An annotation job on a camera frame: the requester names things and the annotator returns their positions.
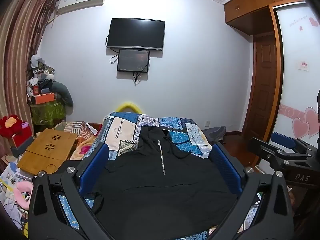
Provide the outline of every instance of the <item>striped curtain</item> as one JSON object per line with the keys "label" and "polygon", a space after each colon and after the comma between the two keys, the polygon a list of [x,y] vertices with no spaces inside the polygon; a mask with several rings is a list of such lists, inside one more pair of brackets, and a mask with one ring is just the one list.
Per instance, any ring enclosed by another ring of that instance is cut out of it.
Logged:
{"label": "striped curtain", "polygon": [[[13,0],[0,24],[0,118],[16,114],[33,128],[26,81],[30,59],[39,47],[56,0]],[[9,154],[0,137],[0,157]]]}

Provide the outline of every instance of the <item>red plush toy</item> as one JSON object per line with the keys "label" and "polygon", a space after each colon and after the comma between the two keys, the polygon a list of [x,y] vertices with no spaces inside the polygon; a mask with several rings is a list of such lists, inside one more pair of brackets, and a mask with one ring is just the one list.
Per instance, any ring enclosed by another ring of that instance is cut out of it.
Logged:
{"label": "red plush toy", "polygon": [[22,131],[22,120],[15,114],[0,119],[0,135],[5,138],[11,138],[12,135]]}

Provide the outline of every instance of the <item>air conditioner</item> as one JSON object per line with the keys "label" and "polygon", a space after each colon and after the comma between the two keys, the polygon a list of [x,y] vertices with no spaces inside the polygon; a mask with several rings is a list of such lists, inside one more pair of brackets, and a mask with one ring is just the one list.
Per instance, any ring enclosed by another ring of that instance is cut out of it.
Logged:
{"label": "air conditioner", "polygon": [[58,13],[63,14],[87,7],[103,5],[104,0],[60,0]]}

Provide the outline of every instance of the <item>silver screw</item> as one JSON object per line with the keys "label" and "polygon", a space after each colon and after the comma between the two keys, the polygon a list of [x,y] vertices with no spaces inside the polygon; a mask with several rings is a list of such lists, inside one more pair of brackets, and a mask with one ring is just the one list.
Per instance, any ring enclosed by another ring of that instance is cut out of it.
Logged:
{"label": "silver screw", "polygon": [[276,171],[276,175],[277,175],[278,177],[282,177],[282,176],[283,176],[283,174],[282,174],[281,171]]}
{"label": "silver screw", "polygon": [[44,176],[44,175],[45,175],[45,171],[39,171],[39,172],[38,172],[38,176],[39,176],[39,177],[42,177],[42,176]]}
{"label": "silver screw", "polygon": [[246,172],[246,173],[254,173],[254,170],[253,170],[252,167],[246,167],[246,168],[245,168],[245,172]]}
{"label": "silver screw", "polygon": [[67,168],[67,173],[73,173],[75,171],[74,167]]}

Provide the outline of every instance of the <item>yellow inflatable ring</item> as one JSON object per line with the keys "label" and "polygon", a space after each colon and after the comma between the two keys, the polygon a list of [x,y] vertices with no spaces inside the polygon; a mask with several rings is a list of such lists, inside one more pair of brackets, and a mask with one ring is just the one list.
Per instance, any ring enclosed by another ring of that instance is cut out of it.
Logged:
{"label": "yellow inflatable ring", "polygon": [[130,108],[132,109],[132,111],[134,113],[137,113],[137,114],[142,114],[141,110],[139,107],[137,107],[135,104],[133,103],[129,103],[129,102],[126,102],[126,103],[123,103],[122,105],[120,105],[115,112],[121,112],[123,111],[124,109],[126,108]]}

